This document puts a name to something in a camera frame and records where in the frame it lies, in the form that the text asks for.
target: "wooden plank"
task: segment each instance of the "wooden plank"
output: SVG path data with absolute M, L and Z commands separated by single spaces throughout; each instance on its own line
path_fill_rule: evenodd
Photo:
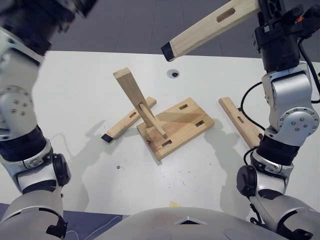
M 214 121 L 192 98 L 165 110 L 156 117 L 166 132 L 164 139 L 154 128 L 145 123 L 137 126 L 157 160 L 161 160 L 214 125 Z
M 146 123 L 147 128 L 150 128 L 153 126 L 152 122 L 149 120 L 149 118 L 146 116 L 146 114 L 141 110 L 139 107 L 139 104 L 143 104 L 146 109 L 149 111 L 149 113 L 154 117 L 152 111 L 148 107 L 148 104 L 134 78 L 132 73 L 130 72 L 129 68 L 121 69 L 113 74 L 115 79 L 120 84 L 121 88 L 127 95 L 127 97 L 130 99 L 131 103 L 137 110 L 137 112 L 142 117 L 143 121 Z
M 149 120 L 152 122 L 155 129 L 157 129 L 157 131 L 163 136 L 164 139 L 167 139 L 168 136 L 166 132 L 163 130 L 163 128 L 160 126 L 159 121 L 156 120 L 155 117 L 149 113 L 148 109 L 142 103 L 140 103 L 139 106 L 146 115 L 146 117 L 149 118 Z
M 224 97 L 219 99 L 220 105 L 223 107 L 226 114 L 229 116 L 236 129 L 240 132 L 241 136 L 252 149 L 259 146 L 260 138 L 259 134 L 261 132 L 259 129 L 252 124 L 242 112 L 238 110 L 235 104 L 229 97 Z
M 146 98 L 146 103 L 149 108 L 152 108 L 157 100 L 148 96 Z M 136 121 L 140 119 L 140 114 L 136 109 L 133 109 L 127 116 L 121 119 L 116 125 L 114 125 L 105 135 L 102 136 L 102 139 L 108 143 L 111 143 L 114 139 L 120 137 L 126 130 L 128 130 Z
M 259 9 L 258 0 L 231 0 L 165 44 L 162 52 L 168 61 L 186 55 L 258 13 Z

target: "mortise hole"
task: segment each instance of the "mortise hole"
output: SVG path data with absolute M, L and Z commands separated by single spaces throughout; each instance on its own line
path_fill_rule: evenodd
M 129 118 L 132 118 L 134 115 L 136 115 L 137 113 L 136 112 L 134 112 L 134 113 L 132 113 L 130 116 L 129 116 Z
M 171 141 L 171 140 L 166 141 L 164 144 L 162 144 L 162 147 L 163 147 L 163 148 L 166 148 L 166 147 L 169 146 L 170 144 L 172 144 L 172 141 Z
M 226 20 L 227 18 L 229 18 L 230 16 L 232 16 L 234 13 L 236 12 L 236 10 L 234 8 L 230 8 L 229 10 L 225 11 L 224 13 L 222 13 L 221 15 L 219 15 L 216 18 L 216 21 L 218 23 L 222 22 L 223 20 Z
M 242 124 L 245 123 L 240 116 L 238 116 L 238 119 L 239 119 L 239 121 L 240 121 Z
M 183 106 L 181 106 L 179 108 L 180 108 L 180 110 L 182 110 L 182 109 L 185 109 L 186 107 L 188 107 L 188 104 L 185 104 L 185 105 L 183 105 Z
M 201 120 L 200 122 L 196 123 L 195 126 L 196 126 L 196 127 L 199 127 L 199 126 L 201 126 L 201 125 L 204 124 L 204 123 L 205 123 L 205 122 L 204 122 L 203 120 Z

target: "table surface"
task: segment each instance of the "table surface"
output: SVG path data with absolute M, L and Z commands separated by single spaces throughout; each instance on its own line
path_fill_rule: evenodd
M 125 67 L 144 96 L 157 100 L 153 113 L 191 97 L 215 120 L 214 127 L 161 162 L 134 126 L 112 144 L 104 142 L 101 136 L 133 109 L 113 77 Z M 170 69 L 180 76 L 169 78 Z M 249 148 L 218 100 L 231 97 L 239 106 L 245 91 L 264 74 L 262 60 L 255 58 L 184 56 L 169 63 L 152 54 L 49 52 L 33 98 L 39 126 L 54 151 L 65 155 L 72 173 L 62 189 L 64 209 L 132 215 L 173 201 L 248 218 L 249 202 L 238 193 L 236 176 Z M 247 97 L 245 109 L 263 126 L 269 125 L 262 87 Z M 319 146 L 320 130 L 295 158 L 286 192 L 317 211 Z M 11 203 L 19 192 L 3 167 L 0 181 L 5 183 L 0 202 Z

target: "gray floor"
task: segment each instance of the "gray floor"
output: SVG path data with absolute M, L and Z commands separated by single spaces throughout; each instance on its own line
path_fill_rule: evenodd
M 83 20 L 52 39 L 52 50 L 161 54 L 160 47 L 228 0 L 99 0 Z M 320 0 L 285 0 L 287 9 L 305 9 Z M 252 45 L 258 26 L 254 16 L 191 52 L 191 55 L 259 58 Z M 320 62 L 317 32 L 305 41 L 313 61 Z

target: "silver robot arm segment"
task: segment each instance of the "silver robot arm segment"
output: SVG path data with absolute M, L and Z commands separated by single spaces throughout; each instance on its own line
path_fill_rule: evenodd
M 66 235 L 61 189 L 71 174 L 43 136 L 32 90 L 52 35 L 86 17 L 97 0 L 14 0 L 0 28 L 0 159 L 18 190 L 0 222 L 0 239 Z
M 254 45 L 267 71 L 262 84 L 270 106 L 270 126 L 250 155 L 251 165 L 239 169 L 237 189 L 250 200 L 265 225 L 256 219 L 253 223 L 290 240 L 319 239 L 320 213 L 285 193 L 294 158 L 319 127 L 319 115 L 312 106 L 311 78 L 307 64 L 299 64 L 297 39 L 300 44 L 319 29 L 320 6 L 309 9 L 303 20 L 297 21 L 303 14 L 301 5 L 288 12 L 284 6 L 275 6 L 279 16 L 267 2 L 259 2 L 260 27 L 254 32 Z M 319 90 L 318 78 L 312 76 Z

